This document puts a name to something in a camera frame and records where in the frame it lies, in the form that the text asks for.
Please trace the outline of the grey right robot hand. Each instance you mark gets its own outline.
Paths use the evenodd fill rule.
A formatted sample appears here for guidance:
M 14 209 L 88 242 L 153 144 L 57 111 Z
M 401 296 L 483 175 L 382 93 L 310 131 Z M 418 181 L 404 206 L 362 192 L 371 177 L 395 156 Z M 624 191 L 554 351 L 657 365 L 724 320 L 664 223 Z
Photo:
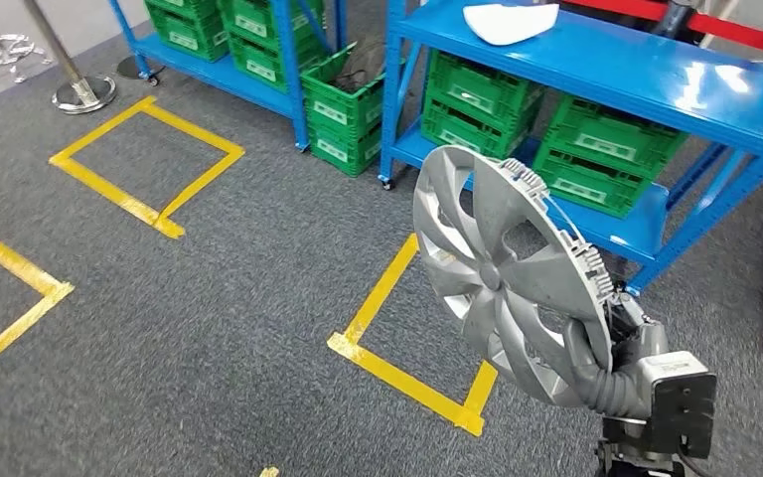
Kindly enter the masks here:
M 630 293 L 612 293 L 604 302 L 604 312 L 611 338 L 607 349 L 612 359 L 610 371 L 596 360 L 591 339 L 580 321 L 568 321 L 563 331 L 573 386 L 589 406 L 601 407 L 622 396 L 633 401 L 639 361 L 670 350 L 665 325 L 648 315 Z

